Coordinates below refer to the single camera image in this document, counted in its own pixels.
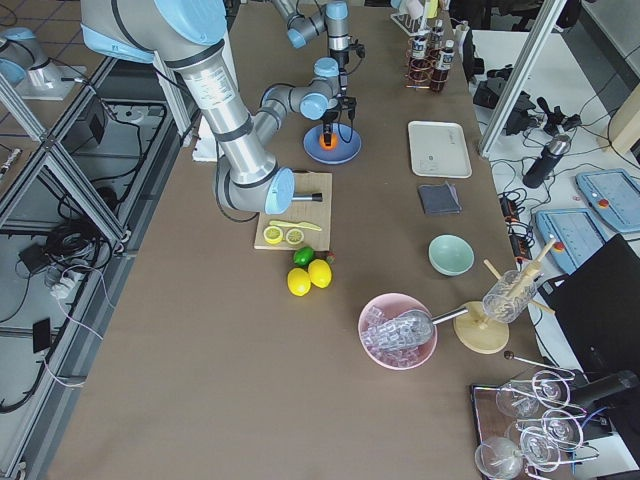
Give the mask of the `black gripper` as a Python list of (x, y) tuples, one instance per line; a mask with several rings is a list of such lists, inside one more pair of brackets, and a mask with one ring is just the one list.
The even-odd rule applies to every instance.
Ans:
[(339, 70), (339, 93), (331, 100), (330, 106), (322, 116), (322, 133), (320, 143), (323, 146), (333, 145), (334, 123), (339, 123), (339, 118), (343, 112), (347, 113), (350, 124), (353, 124), (356, 114), (357, 100), (347, 94), (348, 72), (345, 69)]

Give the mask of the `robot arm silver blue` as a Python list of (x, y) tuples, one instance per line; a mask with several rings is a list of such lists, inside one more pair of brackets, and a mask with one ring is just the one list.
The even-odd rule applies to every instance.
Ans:
[(347, 95), (350, 75), (347, 65), (350, 54), (357, 52), (361, 44), (350, 35), (348, 4), (346, 1), (328, 1), (324, 6), (317, 6), (318, 11), (310, 17), (301, 14), (292, 1), (272, 1), (272, 4), (286, 22), (287, 37), (294, 48), (302, 48), (322, 33), (327, 34), (327, 51), (331, 61), (317, 61), (314, 73), (321, 77), (336, 77), (338, 92), (331, 100), (320, 94), (306, 95), (302, 99), (300, 112), (312, 120), (322, 120), (319, 145), (324, 150), (333, 150), (341, 135), (333, 131), (333, 123), (343, 111), (347, 111), (350, 120), (353, 120), (357, 104), (354, 97)]
[(221, 1), (84, 1), (81, 28), (91, 50), (119, 59), (151, 63), (160, 58), (179, 73), (202, 111), (223, 155), (214, 190), (229, 208), (274, 215), (285, 212), (294, 197), (293, 172), (279, 166), (266, 142), (290, 112), (320, 119), (337, 105), (346, 87), (348, 7), (331, 1), (311, 17), (290, 1), (278, 1), (288, 38), (296, 48), (326, 34), (328, 56), (314, 65), (303, 87), (274, 86), (256, 114), (246, 108), (223, 58), (227, 32)]

